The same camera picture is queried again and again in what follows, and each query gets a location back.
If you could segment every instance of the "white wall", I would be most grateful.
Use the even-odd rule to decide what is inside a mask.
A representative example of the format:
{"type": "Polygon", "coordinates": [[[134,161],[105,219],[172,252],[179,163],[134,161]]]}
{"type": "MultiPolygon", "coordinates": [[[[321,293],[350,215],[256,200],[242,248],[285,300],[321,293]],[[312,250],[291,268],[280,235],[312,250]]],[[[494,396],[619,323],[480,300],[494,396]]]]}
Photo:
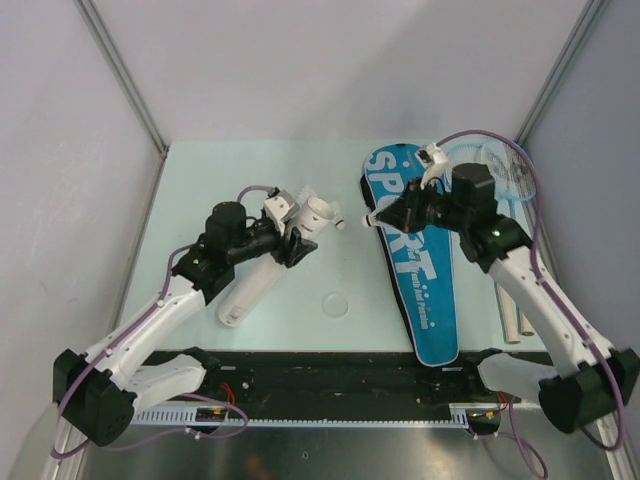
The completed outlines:
{"type": "Polygon", "coordinates": [[[515,136],[586,0],[96,0],[168,140],[515,136]]]}
{"type": "Polygon", "coordinates": [[[72,1],[2,2],[0,58],[4,479],[51,403],[55,357],[114,316],[160,162],[72,1]]]}
{"type": "MultiPolygon", "coordinates": [[[[618,347],[640,353],[640,3],[611,2],[528,148],[561,279],[618,347]]],[[[640,446],[640,387],[627,409],[640,446]]]]}

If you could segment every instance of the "robotic arm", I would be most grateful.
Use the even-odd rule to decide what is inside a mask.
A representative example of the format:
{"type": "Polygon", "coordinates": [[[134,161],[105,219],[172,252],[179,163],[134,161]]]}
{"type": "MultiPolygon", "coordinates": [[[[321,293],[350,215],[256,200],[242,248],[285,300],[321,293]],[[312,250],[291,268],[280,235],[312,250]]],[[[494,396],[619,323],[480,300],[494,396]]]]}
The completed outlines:
{"type": "Polygon", "coordinates": [[[315,228],[314,219],[285,191],[270,195],[261,218],[249,227],[242,204],[216,205],[205,232],[172,268],[160,299],[84,353],[66,350],[56,359],[53,398],[62,417],[105,446],[135,414],[206,384],[220,364],[199,348],[162,365],[141,365],[170,332],[233,281],[235,265],[270,254],[291,268],[313,252],[318,245],[303,232],[315,228]]]}
{"type": "Polygon", "coordinates": [[[531,239],[514,219],[497,213],[495,180],[489,169],[481,164],[458,165],[452,172],[451,192],[441,192],[432,180],[443,174],[446,156],[435,145],[421,149],[418,155],[427,164],[424,177],[411,180],[393,203],[366,216],[365,225],[390,225],[404,233],[434,225],[457,232],[466,258],[509,293],[553,361],[553,367],[549,367],[515,359],[499,350],[482,352],[477,370],[484,386],[540,403],[547,418],[565,433],[615,411],[612,386],[602,364],[543,288],[546,281],[602,352],[626,404],[640,371],[640,359],[631,349],[615,350],[578,312],[544,267],[542,278],[534,275],[531,239]]]}

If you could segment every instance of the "metal frame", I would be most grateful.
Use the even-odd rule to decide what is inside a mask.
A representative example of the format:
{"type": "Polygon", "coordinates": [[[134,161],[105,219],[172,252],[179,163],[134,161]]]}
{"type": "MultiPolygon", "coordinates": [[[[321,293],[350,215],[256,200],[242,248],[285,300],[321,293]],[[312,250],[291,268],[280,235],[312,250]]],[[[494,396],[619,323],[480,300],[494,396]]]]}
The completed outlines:
{"type": "Polygon", "coordinates": [[[129,263],[127,265],[127,273],[125,276],[125,281],[122,284],[122,288],[118,293],[116,310],[109,321],[107,331],[102,332],[104,335],[107,335],[109,332],[115,330],[118,326],[118,320],[122,316],[122,311],[124,310],[125,300],[127,299],[127,294],[129,293],[129,288],[131,287],[131,282],[133,281],[133,270],[138,262],[138,257],[140,256],[140,250],[142,249],[142,241],[144,240],[144,235],[147,231],[147,225],[149,224],[149,218],[151,217],[151,211],[153,210],[153,204],[156,200],[156,195],[158,194],[158,189],[160,188],[160,180],[162,179],[162,172],[164,171],[164,157],[162,157],[163,161],[160,162],[159,168],[154,172],[153,185],[151,187],[151,195],[149,195],[149,199],[147,200],[147,205],[144,212],[144,217],[142,218],[142,224],[136,234],[136,240],[134,245],[133,254],[129,258],[129,263]]]}
{"type": "MultiPolygon", "coordinates": [[[[79,445],[85,437],[70,423],[61,421],[58,424],[56,438],[54,444],[61,450],[69,450],[79,445]]],[[[52,457],[47,458],[44,470],[40,476],[40,480],[75,480],[80,473],[80,467],[85,453],[82,452],[63,462],[54,460],[52,457]]]]}
{"type": "Polygon", "coordinates": [[[516,136],[516,142],[520,145],[526,143],[531,130],[544,113],[546,106],[560,86],[569,67],[571,67],[582,48],[584,48],[594,27],[608,5],[609,0],[589,0],[587,5],[585,5],[567,42],[564,47],[562,47],[556,63],[551,68],[551,72],[545,80],[542,90],[540,90],[538,97],[533,103],[533,107],[529,110],[522,127],[520,127],[520,131],[516,136]]]}
{"type": "MultiPolygon", "coordinates": [[[[613,415],[607,415],[596,422],[596,427],[600,438],[607,445],[612,445],[616,441],[618,429],[613,415]]],[[[607,452],[607,460],[611,475],[615,480],[629,480],[640,478],[640,469],[633,450],[631,440],[627,437],[620,450],[607,452]]]]}
{"type": "Polygon", "coordinates": [[[74,3],[78,7],[80,15],[82,15],[89,31],[91,31],[96,44],[102,51],[109,68],[116,77],[120,87],[122,87],[122,92],[125,97],[127,97],[127,100],[129,100],[131,108],[142,123],[145,132],[158,151],[158,154],[164,160],[169,149],[167,142],[162,138],[156,122],[153,120],[149,108],[142,98],[136,83],[133,81],[111,35],[109,35],[109,31],[93,0],[74,0],[74,3]]]}

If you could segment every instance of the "white tube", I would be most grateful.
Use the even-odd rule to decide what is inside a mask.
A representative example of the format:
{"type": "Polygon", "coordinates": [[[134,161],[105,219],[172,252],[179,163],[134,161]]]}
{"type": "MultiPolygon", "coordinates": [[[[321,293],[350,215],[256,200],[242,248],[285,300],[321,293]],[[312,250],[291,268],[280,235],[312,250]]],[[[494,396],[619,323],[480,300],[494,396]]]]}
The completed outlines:
{"type": "Polygon", "coordinates": [[[498,309],[500,310],[500,320],[502,321],[504,343],[520,343],[520,335],[518,334],[518,317],[516,316],[513,300],[506,290],[497,283],[495,284],[495,288],[498,309]]]}
{"type": "Polygon", "coordinates": [[[518,317],[520,317],[520,335],[525,337],[531,337],[536,334],[533,326],[529,322],[529,319],[518,309],[518,317]]]}
{"type": "MultiPolygon", "coordinates": [[[[315,239],[333,219],[331,206],[318,197],[309,197],[300,211],[287,224],[286,235],[293,227],[307,240],[315,239]]],[[[251,273],[240,280],[217,310],[218,318],[229,327],[237,327],[251,313],[255,306],[273,288],[278,279],[287,271],[271,255],[263,255],[256,261],[251,273]]]]}

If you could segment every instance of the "purple cable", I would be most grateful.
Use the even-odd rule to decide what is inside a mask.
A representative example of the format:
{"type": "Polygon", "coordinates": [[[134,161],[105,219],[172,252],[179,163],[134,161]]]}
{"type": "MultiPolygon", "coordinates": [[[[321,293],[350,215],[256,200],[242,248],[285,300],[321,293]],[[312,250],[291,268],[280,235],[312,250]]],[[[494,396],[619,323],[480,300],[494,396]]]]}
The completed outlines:
{"type": "Polygon", "coordinates": [[[234,412],[236,412],[238,415],[240,415],[240,417],[242,417],[242,426],[240,428],[238,428],[237,430],[234,430],[231,433],[225,433],[223,435],[215,435],[212,433],[202,433],[202,432],[198,432],[196,430],[191,430],[189,428],[171,428],[169,430],[163,430],[160,433],[157,433],[155,435],[152,435],[148,438],[145,438],[144,440],[141,440],[139,442],[133,443],[131,445],[126,445],[124,447],[104,447],[105,450],[109,450],[110,452],[126,452],[128,450],[133,450],[134,448],[138,448],[141,447],[143,445],[146,445],[148,443],[154,442],[156,440],[158,440],[159,438],[162,437],[166,437],[167,435],[173,435],[174,433],[192,433],[193,435],[195,435],[197,438],[199,437],[204,437],[204,438],[209,438],[212,440],[220,440],[223,438],[231,438],[231,437],[235,437],[236,435],[240,435],[242,432],[244,432],[247,427],[249,426],[249,417],[247,416],[246,413],[244,413],[244,411],[242,411],[240,408],[236,407],[235,405],[232,405],[230,403],[227,402],[221,402],[220,400],[215,400],[213,398],[209,398],[209,397],[205,397],[203,395],[198,395],[196,393],[184,393],[182,395],[180,395],[181,397],[186,397],[186,398],[191,398],[193,400],[200,400],[203,402],[207,402],[207,403],[211,403],[213,405],[218,405],[220,407],[224,407],[227,408],[229,410],[233,410],[234,412]]]}
{"type": "Polygon", "coordinates": [[[273,193],[274,188],[273,187],[269,187],[267,185],[249,185],[248,187],[245,187],[242,189],[242,191],[238,194],[238,198],[236,199],[236,202],[240,203],[242,202],[242,199],[244,198],[244,196],[249,193],[249,192],[253,192],[253,191],[263,191],[263,192],[267,192],[268,194],[273,193]]]}
{"type": "Polygon", "coordinates": [[[582,428],[582,431],[587,436],[587,438],[589,438],[589,440],[595,443],[598,447],[604,450],[607,450],[609,452],[617,450],[624,443],[624,439],[627,431],[627,422],[626,422],[626,412],[624,409],[624,402],[622,400],[622,393],[620,392],[620,387],[618,386],[616,377],[613,374],[613,371],[611,370],[611,367],[607,363],[606,359],[604,358],[604,355],[602,354],[602,352],[600,352],[600,350],[598,350],[598,347],[594,345],[593,341],[591,340],[591,337],[589,336],[589,333],[582,327],[582,325],[580,324],[576,316],[573,314],[573,312],[569,308],[569,306],[562,300],[562,298],[560,298],[558,293],[551,287],[551,285],[547,283],[546,279],[542,275],[542,271],[540,270],[540,265],[538,264],[537,252],[540,249],[540,231],[542,229],[542,221],[541,221],[542,191],[540,189],[540,181],[536,174],[533,161],[531,160],[529,155],[527,155],[527,152],[525,152],[522,149],[522,147],[520,147],[520,145],[509,140],[506,137],[503,137],[502,135],[498,135],[497,133],[489,132],[487,130],[465,130],[463,132],[454,133],[453,135],[449,135],[448,137],[440,140],[436,145],[438,147],[441,147],[445,143],[448,143],[452,140],[455,140],[457,138],[460,138],[466,135],[483,135],[483,136],[495,138],[496,140],[501,141],[505,145],[513,148],[518,154],[518,156],[531,169],[531,176],[533,178],[535,191],[537,193],[537,197],[534,203],[534,211],[535,211],[536,219],[533,225],[532,245],[531,245],[531,252],[529,256],[531,260],[531,268],[533,268],[533,272],[536,276],[536,280],[540,282],[540,284],[542,285],[542,288],[545,290],[545,292],[547,292],[549,297],[553,300],[553,303],[555,303],[556,306],[560,309],[560,311],[567,317],[567,320],[569,320],[569,323],[571,323],[571,326],[578,332],[578,335],[580,335],[580,338],[584,341],[584,343],[588,345],[589,350],[591,350],[591,353],[593,354],[594,358],[602,366],[602,369],[604,370],[605,375],[607,376],[607,379],[611,384],[611,390],[613,391],[613,396],[616,402],[616,409],[618,411],[618,418],[616,422],[618,427],[618,438],[616,439],[613,445],[605,445],[604,443],[596,439],[593,435],[591,435],[584,428],[582,428]]]}
{"type": "MultiPolygon", "coordinates": [[[[513,399],[509,402],[509,405],[510,406],[513,405],[513,399]]],[[[488,435],[478,435],[476,432],[473,431],[471,427],[469,427],[469,432],[473,435],[474,438],[477,438],[479,440],[491,440],[493,438],[508,438],[510,440],[515,441],[516,445],[518,446],[518,450],[520,450],[520,454],[522,455],[522,458],[527,464],[527,468],[529,469],[531,474],[539,480],[547,480],[549,478],[549,469],[547,468],[547,464],[544,463],[544,460],[542,459],[542,455],[540,455],[540,453],[535,449],[533,445],[531,445],[526,440],[520,438],[520,436],[516,433],[515,423],[513,423],[513,417],[511,416],[511,412],[509,413],[509,417],[511,418],[511,428],[513,429],[513,433],[496,432],[493,434],[490,433],[488,435]],[[527,455],[527,452],[526,452],[527,450],[538,459],[538,462],[542,467],[542,473],[538,473],[538,471],[536,470],[535,465],[529,458],[529,455],[527,455]]]]}
{"type": "MultiPolygon", "coordinates": [[[[158,296],[158,300],[164,300],[164,297],[167,295],[167,292],[169,290],[169,283],[171,281],[171,267],[173,266],[173,261],[176,255],[178,255],[181,252],[184,252],[185,250],[188,250],[189,248],[191,248],[191,245],[185,245],[184,247],[180,247],[177,250],[174,250],[171,253],[171,255],[169,255],[169,260],[167,263],[167,271],[164,276],[164,283],[162,284],[162,290],[160,290],[160,295],[158,296]]],[[[140,325],[142,325],[145,322],[145,320],[147,320],[157,310],[157,308],[158,308],[158,303],[156,301],[135,322],[131,323],[131,325],[129,325],[120,335],[118,335],[114,340],[112,340],[111,343],[109,343],[109,345],[107,345],[107,347],[104,350],[102,350],[98,355],[96,355],[96,358],[94,358],[91,362],[89,362],[87,367],[73,381],[73,383],[71,384],[71,387],[69,387],[69,390],[67,390],[67,393],[65,393],[65,395],[62,397],[62,400],[60,401],[60,404],[58,406],[58,419],[62,416],[62,412],[64,412],[64,409],[67,408],[67,405],[69,405],[69,401],[71,400],[71,397],[73,396],[74,393],[76,393],[76,391],[78,390],[82,382],[87,378],[89,373],[91,373],[93,368],[107,355],[106,350],[117,347],[125,338],[131,335],[131,333],[134,330],[136,330],[140,325]]],[[[80,452],[88,444],[89,444],[89,440],[87,439],[77,447],[73,448],[72,450],[69,450],[68,452],[58,452],[54,445],[51,448],[51,456],[56,460],[64,460],[80,452]]]]}

